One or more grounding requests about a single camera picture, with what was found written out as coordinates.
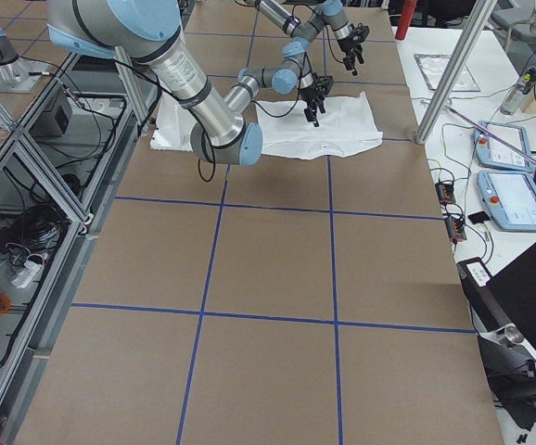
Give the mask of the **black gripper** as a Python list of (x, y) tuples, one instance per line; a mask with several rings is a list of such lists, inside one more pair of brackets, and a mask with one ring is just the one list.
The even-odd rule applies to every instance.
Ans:
[(304, 109), (304, 115), (314, 127), (320, 126), (317, 108), (322, 114), (325, 113), (325, 98), (333, 84), (332, 76), (318, 76), (315, 72), (309, 72), (300, 79), (300, 97), (308, 106)]
[(359, 64), (364, 64), (362, 43), (369, 33), (369, 27), (362, 23), (357, 26), (352, 23), (346, 23), (343, 27), (337, 29), (338, 46), (345, 55), (344, 66), (352, 76), (358, 75), (358, 71), (355, 68), (355, 59)]

